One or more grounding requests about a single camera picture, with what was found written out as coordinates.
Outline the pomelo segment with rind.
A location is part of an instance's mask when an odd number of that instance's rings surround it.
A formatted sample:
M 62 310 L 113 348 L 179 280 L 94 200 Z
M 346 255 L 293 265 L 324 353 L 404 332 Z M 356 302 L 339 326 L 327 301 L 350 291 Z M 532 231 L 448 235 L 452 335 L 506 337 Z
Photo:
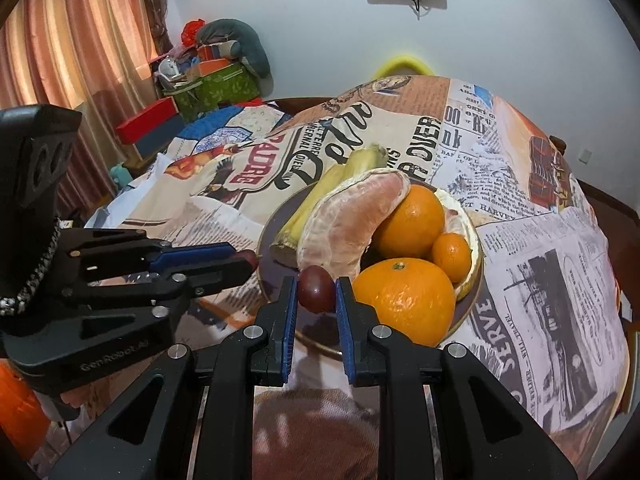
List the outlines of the pomelo segment with rind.
M 482 246 L 475 226 L 462 205 L 438 188 L 435 196 L 445 214 L 445 226 L 431 248 L 432 261 L 448 276 L 457 300 L 462 300 L 476 283 L 482 265 Z

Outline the large orange with sticker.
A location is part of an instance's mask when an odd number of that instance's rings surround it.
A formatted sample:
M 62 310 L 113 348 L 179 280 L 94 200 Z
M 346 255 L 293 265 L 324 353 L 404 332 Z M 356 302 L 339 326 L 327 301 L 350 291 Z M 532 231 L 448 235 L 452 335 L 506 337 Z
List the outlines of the large orange with sticker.
M 434 192 L 413 184 L 404 200 L 375 231 L 372 245 L 384 258 L 426 258 L 444 226 L 444 208 Z

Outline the green storage box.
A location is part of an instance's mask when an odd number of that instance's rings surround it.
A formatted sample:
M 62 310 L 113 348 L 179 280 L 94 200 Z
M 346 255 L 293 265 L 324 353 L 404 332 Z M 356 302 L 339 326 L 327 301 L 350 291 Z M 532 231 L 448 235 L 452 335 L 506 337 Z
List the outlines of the green storage box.
M 174 100 L 179 115 L 190 124 L 212 110 L 259 98 L 260 90 L 254 76 L 241 63 L 232 63 L 178 88 L 165 90 L 164 96 Z

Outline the large orange front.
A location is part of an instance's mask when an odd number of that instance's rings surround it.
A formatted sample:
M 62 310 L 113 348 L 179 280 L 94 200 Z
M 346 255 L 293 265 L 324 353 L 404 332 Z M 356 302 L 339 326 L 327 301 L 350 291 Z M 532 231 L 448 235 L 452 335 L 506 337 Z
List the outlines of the large orange front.
M 352 291 L 360 304 L 374 307 L 378 322 L 427 347 L 437 347 L 445 338 L 457 303 L 446 273 L 417 258 L 369 266 L 352 281 Z

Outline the orange pink curtain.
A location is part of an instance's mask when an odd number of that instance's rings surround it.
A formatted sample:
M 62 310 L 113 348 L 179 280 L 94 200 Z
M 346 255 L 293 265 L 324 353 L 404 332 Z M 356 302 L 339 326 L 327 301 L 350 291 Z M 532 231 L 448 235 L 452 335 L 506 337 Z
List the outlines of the orange pink curtain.
M 117 126 L 156 99 L 145 0 L 20 0 L 1 29 L 1 105 L 53 104 L 82 115 L 58 190 L 62 214 L 114 196 L 110 170 L 137 157 Z

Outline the red box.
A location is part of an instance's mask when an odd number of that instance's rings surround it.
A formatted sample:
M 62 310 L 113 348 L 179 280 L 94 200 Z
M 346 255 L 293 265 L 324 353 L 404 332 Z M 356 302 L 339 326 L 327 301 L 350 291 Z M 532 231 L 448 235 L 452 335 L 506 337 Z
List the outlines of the red box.
M 178 108 L 171 96 L 159 99 L 145 107 L 115 128 L 116 136 L 125 145 L 135 144 L 156 127 L 168 122 L 178 114 Z

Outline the blue patchwork quilt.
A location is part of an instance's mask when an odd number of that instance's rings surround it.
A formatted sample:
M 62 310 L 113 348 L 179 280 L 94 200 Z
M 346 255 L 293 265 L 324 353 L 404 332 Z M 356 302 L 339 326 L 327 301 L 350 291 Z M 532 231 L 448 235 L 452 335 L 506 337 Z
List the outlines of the blue patchwork quilt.
M 263 139 L 290 118 L 290 114 L 270 104 L 213 110 L 186 125 L 170 141 L 165 155 L 178 160 L 218 146 L 244 145 Z

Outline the red plastic bag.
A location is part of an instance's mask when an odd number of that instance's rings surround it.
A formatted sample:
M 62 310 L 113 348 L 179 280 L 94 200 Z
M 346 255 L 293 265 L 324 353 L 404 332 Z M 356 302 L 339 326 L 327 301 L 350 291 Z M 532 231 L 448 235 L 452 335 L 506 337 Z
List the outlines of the red plastic bag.
M 201 18 L 191 20 L 184 24 L 180 34 L 180 40 L 183 47 L 190 48 L 196 45 L 196 35 L 198 31 L 205 25 L 205 21 Z

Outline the peeled pomelo segment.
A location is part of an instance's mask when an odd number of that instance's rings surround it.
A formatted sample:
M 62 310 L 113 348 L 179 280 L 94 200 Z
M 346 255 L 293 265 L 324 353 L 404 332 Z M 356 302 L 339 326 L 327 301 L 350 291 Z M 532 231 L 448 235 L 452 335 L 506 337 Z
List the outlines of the peeled pomelo segment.
M 375 168 L 347 179 L 311 211 L 297 244 L 298 270 L 320 266 L 336 280 L 354 280 L 374 232 L 409 193 L 401 171 Z

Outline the small tangerine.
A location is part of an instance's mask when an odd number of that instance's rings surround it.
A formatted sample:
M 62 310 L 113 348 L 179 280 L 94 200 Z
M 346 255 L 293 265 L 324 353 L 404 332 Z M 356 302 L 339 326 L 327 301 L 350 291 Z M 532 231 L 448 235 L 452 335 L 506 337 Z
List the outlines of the small tangerine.
M 472 268 L 472 252 L 466 239 L 457 233 L 442 233 L 431 249 L 432 261 L 452 284 L 463 282 Z

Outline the dark red grape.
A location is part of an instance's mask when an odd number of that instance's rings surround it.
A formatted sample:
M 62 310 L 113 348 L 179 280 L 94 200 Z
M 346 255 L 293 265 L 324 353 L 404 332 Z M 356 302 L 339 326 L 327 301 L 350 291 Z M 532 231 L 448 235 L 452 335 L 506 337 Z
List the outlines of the dark red grape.
M 321 266 L 308 266 L 297 281 L 299 304 L 314 314 L 335 311 L 335 283 Z
M 250 264 L 253 270 L 257 269 L 259 264 L 259 257 L 258 255 L 256 255 L 256 252 L 254 252 L 254 250 L 243 249 L 243 250 L 239 250 L 234 255 L 235 257 L 243 258 L 244 260 L 246 260 Z

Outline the newspaper print tablecloth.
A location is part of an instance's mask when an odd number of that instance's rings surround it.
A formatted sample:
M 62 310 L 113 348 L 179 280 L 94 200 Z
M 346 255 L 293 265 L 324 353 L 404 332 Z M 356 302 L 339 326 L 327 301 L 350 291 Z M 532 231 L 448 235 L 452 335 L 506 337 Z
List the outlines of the newspaper print tablecloth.
M 457 79 L 391 76 L 290 112 L 240 104 L 181 130 L 156 166 L 91 218 L 177 245 L 228 240 L 269 254 L 267 226 L 356 151 L 429 186 L 447 231 L 475 230 L 483 266 L 451 324 L 587 478 L 629 356 L 608 240 L 564 157 L 519 110 Z

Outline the white wall socket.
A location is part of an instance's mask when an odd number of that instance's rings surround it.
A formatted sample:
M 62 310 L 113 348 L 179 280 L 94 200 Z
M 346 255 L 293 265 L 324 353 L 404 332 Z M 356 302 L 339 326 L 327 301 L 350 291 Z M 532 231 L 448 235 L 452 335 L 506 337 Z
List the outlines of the white wall socket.
M 582 152 L 578 157 L 578 160 L 583 164 L 588 164 L 588 162 L 590 161 L 591 155 L 592 155 L 592 151 L 582 150 Z

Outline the grey plush pillow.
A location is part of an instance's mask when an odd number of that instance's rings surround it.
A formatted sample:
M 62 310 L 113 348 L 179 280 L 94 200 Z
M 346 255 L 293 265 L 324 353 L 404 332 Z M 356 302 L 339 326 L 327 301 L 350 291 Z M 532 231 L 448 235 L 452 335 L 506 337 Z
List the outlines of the grey plush pillow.
M 199 46 L 215 46 L 223 58 L 240 61 L 259 79 L 270 76 L 266 51 L 253 27 L 235 18 L 220 18 L 203 25 L 196 33 Z

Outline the dark purple plate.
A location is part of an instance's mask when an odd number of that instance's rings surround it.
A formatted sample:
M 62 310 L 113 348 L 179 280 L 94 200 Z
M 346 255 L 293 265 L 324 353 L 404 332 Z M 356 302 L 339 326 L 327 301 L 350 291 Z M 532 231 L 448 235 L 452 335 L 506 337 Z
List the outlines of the dark purple plate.
M 477 230 L 473 226 L 470 215 L 442 188 L 429 189 L 442 204 L 445 211 L 445 230 L 456 232 L 464 237 L 471 252 L 471 269 L 466 278 L 454 285 L 457 295 L 456 307 L 452 311 L 448 332 L 442 336 L 451 336 L 469 315 L 480 291 L 483 276 L 483 251 Z M 259 241 L 259 251 L 262 254 L 258 266 L 260 287 L 265 297 L 274 301 L 279 298 L 282 285 L 288 278 L 295 281 L 299 307 L 297 315 L 295 337 L 305 346 L 317 350 L 325 356 L 339 360 L 342 357 L 340 342 L 338 341 L 337 316 L 335 314 L 336 287 L 329 283 L 330 274 L 322 266 L 313 266 L 309 271 L 284 266 L 271 255 L 270 245 L 274 242 L 277 230 L 284 226 L 285 221 L 304 199 L 312 188 L 303 188 L 289 198 L 273 214 L 268 221 Z

